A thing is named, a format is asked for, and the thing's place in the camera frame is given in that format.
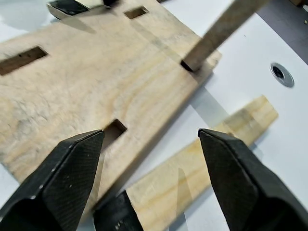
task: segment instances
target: blurry wooden stick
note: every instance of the blurry wooden stick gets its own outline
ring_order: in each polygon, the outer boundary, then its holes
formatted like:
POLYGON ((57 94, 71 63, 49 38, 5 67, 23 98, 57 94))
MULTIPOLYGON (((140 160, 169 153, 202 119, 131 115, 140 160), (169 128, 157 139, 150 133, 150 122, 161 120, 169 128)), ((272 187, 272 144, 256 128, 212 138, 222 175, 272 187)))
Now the blurry wooden stick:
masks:
POLYGON ((235 0, 186 55, 182 66, 189 71, 198 70, 214 50, 268 1, 235 0))

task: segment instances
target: white workbench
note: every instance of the white workbench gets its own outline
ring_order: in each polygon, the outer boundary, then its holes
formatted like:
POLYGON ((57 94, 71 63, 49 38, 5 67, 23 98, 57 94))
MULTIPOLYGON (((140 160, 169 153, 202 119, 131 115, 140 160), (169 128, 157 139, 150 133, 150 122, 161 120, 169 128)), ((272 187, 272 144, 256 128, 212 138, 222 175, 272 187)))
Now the white workbench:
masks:
MULTIPOLYGON (((195 33, 202 36, 231 0, 169 0, 164 6, 195 33)), ((53 20, 44 0, 0 0, 0 41, 33 31, 53 20)), ((274 171, 308 208, 308 66, 258 16, 254 15, 219 51, 223 54, 214 74, 192 99, 163 139, 135 174, 130 185, 208 128, 252 99, 264 94, 279 113, 278 120, 253 148, 258 158, 274 171), (293 75, 295 86, 275 80, 270 63, 278 62, 293 75)), ((0 167, 0 206, 17 188, 17 182, 0 167)), ((207 190, 170 230, 228 230, 212 189, 207 190)), ((83 226, 79 230, 92 230, 83 226)))

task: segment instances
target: mortise slot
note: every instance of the mortise slot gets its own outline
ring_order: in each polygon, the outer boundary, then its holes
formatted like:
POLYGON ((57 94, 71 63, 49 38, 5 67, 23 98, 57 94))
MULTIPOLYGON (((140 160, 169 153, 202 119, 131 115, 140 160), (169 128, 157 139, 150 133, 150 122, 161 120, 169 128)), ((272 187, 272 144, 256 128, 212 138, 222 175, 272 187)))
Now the mortise slot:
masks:
POLYGON ((115 119, 111 124, 105 127, 105 137, 103 140, 102 151, 116 141, 116 139, 119 138, 126 130, 127 128, 118 119, 115 119))
POLYGON ((6 75, 22 66, 48 55, 40 47, 31 48, 23 53, 0 62, 0 75, 6 75))
POLYGON ((124 12, 124 14, 129 18, 129 19, 134 19, 137 18, 145 13, 148 13, 149 11, 144 7, 140 6, 138 8, 132 9, 130 11, 124 12))

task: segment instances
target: light wood plank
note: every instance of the light wood plank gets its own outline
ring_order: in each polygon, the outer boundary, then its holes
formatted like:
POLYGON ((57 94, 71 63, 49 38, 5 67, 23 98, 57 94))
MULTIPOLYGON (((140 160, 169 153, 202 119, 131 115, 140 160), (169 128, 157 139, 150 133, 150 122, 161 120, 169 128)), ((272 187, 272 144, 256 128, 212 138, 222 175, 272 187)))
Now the light wood plank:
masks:
POLYGON ((182 65, 192 71, 198 70, 213 51, 268 1, 234 0, 203 38, 186 55, 182 65))
MULTIPOLYGON (((261 96, 213 130, 251 145, 277 117, 272 105, 261 96)), ((196 139, 126 192, 143 230, 163 231, 210 185, 200 140, 196 139)))
POLYGON ((198 74, 179 65, 198 39, 155 0, 122 0, 0 44, 0 61, 35 46, 48 54, 0 77, 0 161, 22 182, 59 141, 117 118, 128 130, 102 154, 96 202, 212 72, 219 53, 198 74), (139 6, 149 12, 124 15, 139 6))

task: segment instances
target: metal grommet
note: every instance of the metal grommet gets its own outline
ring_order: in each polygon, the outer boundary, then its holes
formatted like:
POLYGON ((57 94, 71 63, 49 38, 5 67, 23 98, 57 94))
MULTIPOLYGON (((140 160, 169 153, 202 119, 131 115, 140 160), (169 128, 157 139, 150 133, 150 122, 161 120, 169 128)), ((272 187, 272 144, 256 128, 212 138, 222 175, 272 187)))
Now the metal grommet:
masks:
POLYGON ((275 79, 277 79, 277 81, 280 82, 282 85, 288 88, 294 86, 294 79, 290 72, 288 72, 288 70, 285 69, 284 66, 278 63, 271 63, 270 70, 274 75, 275 79))

